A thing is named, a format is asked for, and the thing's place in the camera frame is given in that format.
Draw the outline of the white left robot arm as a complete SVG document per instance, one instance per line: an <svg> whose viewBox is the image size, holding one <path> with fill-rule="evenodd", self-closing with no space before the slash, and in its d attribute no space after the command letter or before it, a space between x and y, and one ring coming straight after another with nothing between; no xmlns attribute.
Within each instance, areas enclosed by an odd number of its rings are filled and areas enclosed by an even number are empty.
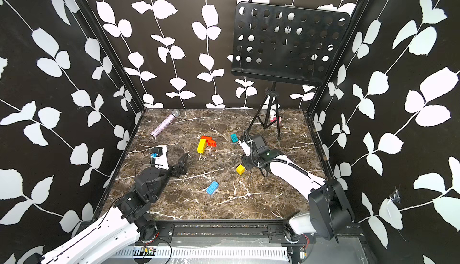
<svg viewBox="0 0 460 264"><path fill-rule="evenodd" d="M166 169L157 160L135 177L132 189L117 198L101 219L46 254L31 254L24 263L100 264L137 241L149 244L158 239L159 229L148 210L159 200L170 178L188 172L188 158L186 153Z"/></svg>

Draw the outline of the light blue lego brick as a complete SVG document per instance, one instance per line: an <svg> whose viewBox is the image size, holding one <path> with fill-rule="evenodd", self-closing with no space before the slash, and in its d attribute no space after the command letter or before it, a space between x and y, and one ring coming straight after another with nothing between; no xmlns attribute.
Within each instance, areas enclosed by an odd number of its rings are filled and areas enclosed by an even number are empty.
<svg viewBox="0 0 460 264"><path fill-rule="evenodd" d="M209 195L212 195L219 187L219 183L216 182L216 181L213 181L207 188L206 188L206 192L209 194Z"/></svg>

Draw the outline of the tall yellow lego brick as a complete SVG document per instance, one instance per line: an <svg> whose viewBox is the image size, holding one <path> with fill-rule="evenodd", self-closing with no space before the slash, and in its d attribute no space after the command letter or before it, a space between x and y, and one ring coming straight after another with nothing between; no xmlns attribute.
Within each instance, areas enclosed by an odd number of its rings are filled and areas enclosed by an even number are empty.
<svg viewBox="0 0 460 264"><path fill-rule="evenodd" d="M207 146L207 140L201 138L197 147L197 152L200 154L204 154Z"/></svg>

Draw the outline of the teal lego brick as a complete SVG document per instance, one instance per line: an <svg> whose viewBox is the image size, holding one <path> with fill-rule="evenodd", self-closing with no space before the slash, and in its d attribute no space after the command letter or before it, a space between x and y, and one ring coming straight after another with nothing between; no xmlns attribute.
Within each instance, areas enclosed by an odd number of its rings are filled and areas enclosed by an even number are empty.
<svg viewBox="0 0 460 264"><path fill-rule="evenodd" d="M238 137L237 137L237 135L235 133L233 133L231 135L231 141L232 141L232 143L237 143L238 142Z"/></svg>

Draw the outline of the long red lego brick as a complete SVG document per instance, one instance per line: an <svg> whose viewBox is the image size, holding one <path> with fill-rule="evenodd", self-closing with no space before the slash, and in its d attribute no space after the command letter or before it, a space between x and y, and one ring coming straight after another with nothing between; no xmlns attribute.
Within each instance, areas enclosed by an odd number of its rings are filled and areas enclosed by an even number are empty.
<svg viewBox="0 0 460 264"><path fill-rule="evenodd" d="M216 147L217 146L216 141L213 140L212 137L202 136L201 139L204 139L208 146L211 146L211 147Z"/></svg>

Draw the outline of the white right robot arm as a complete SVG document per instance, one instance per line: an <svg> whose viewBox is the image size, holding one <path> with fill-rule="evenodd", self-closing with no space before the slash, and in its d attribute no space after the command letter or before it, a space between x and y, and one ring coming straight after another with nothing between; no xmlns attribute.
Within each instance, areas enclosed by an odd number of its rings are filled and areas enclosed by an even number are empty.
<svg viewBox="0 0 460 264"><path fill-rule="evenodd" d="M241 159L246 168L258 168L265 176L281 178L308 202L307 212L287 220L287 235L316 233L326 240L337 239L338 231L354 222L355 214L337 180L327 181L309 173L277 149L259 153L245 148Z"/></svg>

